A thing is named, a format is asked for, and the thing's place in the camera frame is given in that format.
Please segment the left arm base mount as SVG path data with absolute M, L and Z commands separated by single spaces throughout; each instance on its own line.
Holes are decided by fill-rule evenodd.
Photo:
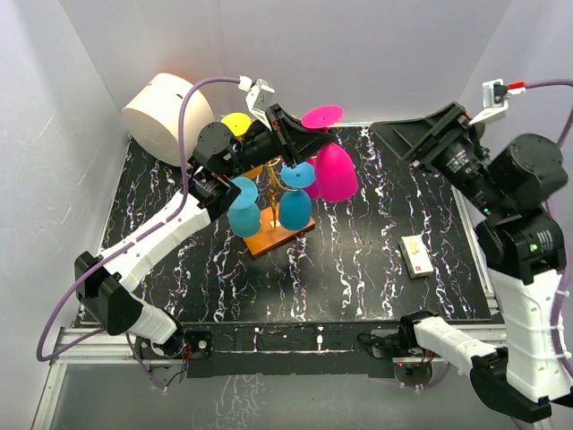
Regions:
M 213 334 L 203 329 L 186 328 L 176 322 L 129 332 L 136 352 L 148 360 L 206 360 L 212 356 Z

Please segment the blue wine glass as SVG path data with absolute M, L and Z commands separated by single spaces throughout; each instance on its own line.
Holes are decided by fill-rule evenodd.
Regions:
M 261 210 L 257 205 L 258 188 L 251 179 L 244 176 L 234 178 L 232 183 L 240 189 L 240 193 L 227 212 L 229 225 L 236 236 L 252 237 L 261 228 Z
M 288 230 L 301 230 L 308 225 L 312 216 L 312 201 L 305 189 L 315 181 L 314 167 L 308 162 L 293 168 L 284 166 L 280 178 L 292 191 L 284 192 L 280 198 L 278 220 Z

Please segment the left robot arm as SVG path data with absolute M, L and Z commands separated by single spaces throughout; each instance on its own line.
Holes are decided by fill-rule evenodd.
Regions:
M 280 105 L 266 108 L 237 137 L 224 123 L 205 125 L 183 173 L 183 188 L 126 239 L 98 256 L 75 261 L 76 296 L 107 334 L 148 340 L 164 357 L 184 350 L 185 330 L 167 311 L 136 297 L 141 280 L 186 238 L 232 209 L 256 203 L 245 173 L 275 158 L 298 167 L 330 144 L 332 120 L 320 109 L 302 118 Z

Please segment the yellow wine glass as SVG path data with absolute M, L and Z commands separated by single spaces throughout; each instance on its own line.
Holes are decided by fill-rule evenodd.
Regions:
M 224 116 L 221 123 L 226 125 L 234 136 L 240 137 L 246 134 L 252 119 L 245 113 L 234 112 Z
M 261 173 L 262 169 L 263 169 L 263 166 L 258 166 L 256 168 L 252 168 L 252 169 L 248 170 L 247 172 L 243 173 L 243 176 L 246 178 L 249 178 L 251 180 L 254 180 Z

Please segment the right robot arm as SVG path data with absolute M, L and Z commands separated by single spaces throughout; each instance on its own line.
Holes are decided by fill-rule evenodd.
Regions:
M 483 214 L 475 234 L 507 334 L 494 347 L 423 310 L 402 317 L 396 349 L 436 353 L 469 377 L 485 406 L 527 423 L 548 418 L 553 404 L 570 406 L 572 376 L 556 310 L 566 247 L 543 206 L 568 181 L 558 145 L 524 133 L 491 158 L 480 143 L 484 125 L 458 103 L 371 129 L 399 159 L 439 172 Z

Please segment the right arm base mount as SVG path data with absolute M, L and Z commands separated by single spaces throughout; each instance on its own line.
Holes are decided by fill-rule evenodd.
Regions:
M 431 363 L 433 353 L 410 343 L 400 330 L 389 331 L 386 334 L 375 331 L 362 332 L 357 335 L 360 346 L 374 358 L 417 357 L 418 366 Z

